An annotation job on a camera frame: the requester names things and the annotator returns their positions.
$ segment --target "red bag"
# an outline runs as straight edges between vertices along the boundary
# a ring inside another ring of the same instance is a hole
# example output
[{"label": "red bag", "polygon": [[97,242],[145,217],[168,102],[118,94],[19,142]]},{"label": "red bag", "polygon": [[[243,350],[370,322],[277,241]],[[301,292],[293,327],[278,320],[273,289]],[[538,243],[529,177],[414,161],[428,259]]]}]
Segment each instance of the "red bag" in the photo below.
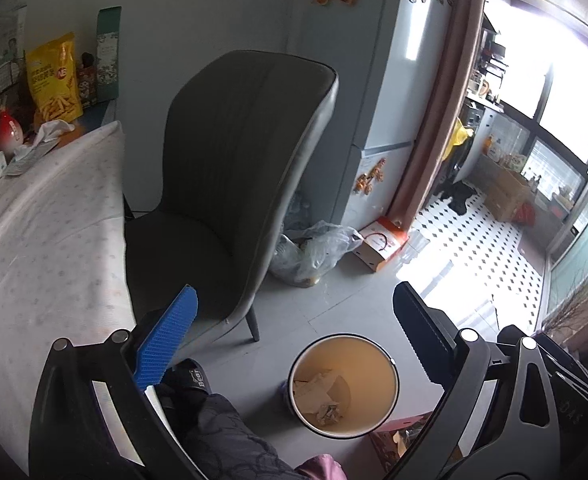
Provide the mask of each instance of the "red bag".
[{"label": "red bag", "polygon": [[536,223],[536,211],[534,211],[534,206],[530,202],[523,202],[514,213],[512,222],[533,227]]}]

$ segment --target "chair seat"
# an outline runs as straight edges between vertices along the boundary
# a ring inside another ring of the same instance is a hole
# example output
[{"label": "chair seat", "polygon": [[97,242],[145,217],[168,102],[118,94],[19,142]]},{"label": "chair seat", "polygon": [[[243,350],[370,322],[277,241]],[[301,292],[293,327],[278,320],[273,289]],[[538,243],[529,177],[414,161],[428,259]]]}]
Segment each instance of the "chair seat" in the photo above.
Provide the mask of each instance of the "chair seat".
[{"label": "chair seat", "polygon": [[199,298],[199,313],[185,341],[202,335],[234,310],[239,298],[231,256],[196,220],[153,211],[125,224],[126,281],[136,321],[165,308],[183,286]]}]

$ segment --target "gray floor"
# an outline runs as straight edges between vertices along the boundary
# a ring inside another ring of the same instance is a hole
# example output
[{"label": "gray floor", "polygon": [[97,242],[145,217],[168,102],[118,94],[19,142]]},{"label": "gray floor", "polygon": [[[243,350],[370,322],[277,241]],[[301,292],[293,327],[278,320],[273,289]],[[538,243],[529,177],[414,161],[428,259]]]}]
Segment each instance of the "gray floor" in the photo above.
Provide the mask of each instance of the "gray floor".
[{"label": "gray floor", "polygon": [[[291,287],[268,276],[254,303],[261,341],[250,342],[247,324],[241,323],[194,358],[205,368],[213,390],[227,396],[247,425],[290,465],[330,453],[350,480],[383,478],[368,438],[330,440],[306,430],[285,410],[277,388],[306,345],[330,333],[352,332],[378,342],[395,359],[401,394],[391,418],[432,410],[442,388],[429,382],[394,317],[392,292],[407,280],[429,306],[445,310],[459,328],[473,327],[496,340],[496,311],[487,301],[485,285],[474,279],[467,268],[452,264],[436,243],[429,243],[413,261],[401,264],[397,259],[377,274],[347,254],[311,288]],[[473,426],[484,415],[479,409],[461,442],[464,451],[473,441]]]}]

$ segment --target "sunlight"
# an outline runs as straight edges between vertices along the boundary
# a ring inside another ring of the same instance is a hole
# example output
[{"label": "sunlight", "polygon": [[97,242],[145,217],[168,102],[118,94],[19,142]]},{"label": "sunlight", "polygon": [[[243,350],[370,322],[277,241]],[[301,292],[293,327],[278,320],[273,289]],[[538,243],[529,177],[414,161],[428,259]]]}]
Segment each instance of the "sunlight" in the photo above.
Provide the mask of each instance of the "sunlight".
[{"label": "sunlight", "polygon": [[427,0],[423,4],[419,0],[411,8],[410,32],[407,37],[407,51],[405,52],[405,57],[410,61],[416,61],[418,58],[418,51],[421,49],[421,43],[423,43],[423,36],[425,35],[425,25],[427,24],[431,1]]}]

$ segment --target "refrigerator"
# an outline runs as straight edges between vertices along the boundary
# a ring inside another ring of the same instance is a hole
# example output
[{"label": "refrigerator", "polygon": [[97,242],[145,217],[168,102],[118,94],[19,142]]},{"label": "refrigerator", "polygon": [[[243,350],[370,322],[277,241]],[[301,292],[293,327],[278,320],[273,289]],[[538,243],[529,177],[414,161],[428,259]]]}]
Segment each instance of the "refrigerator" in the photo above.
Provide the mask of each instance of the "refrigerator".
[{"label": "refrigerator", "polygon": [[[433,89],[451,2],[293,0],[288,52],[339,75],[333,117],[300,184],[312,221],[360,229],[386,213]],[[382,181],[354,191],[377,165]]]}]

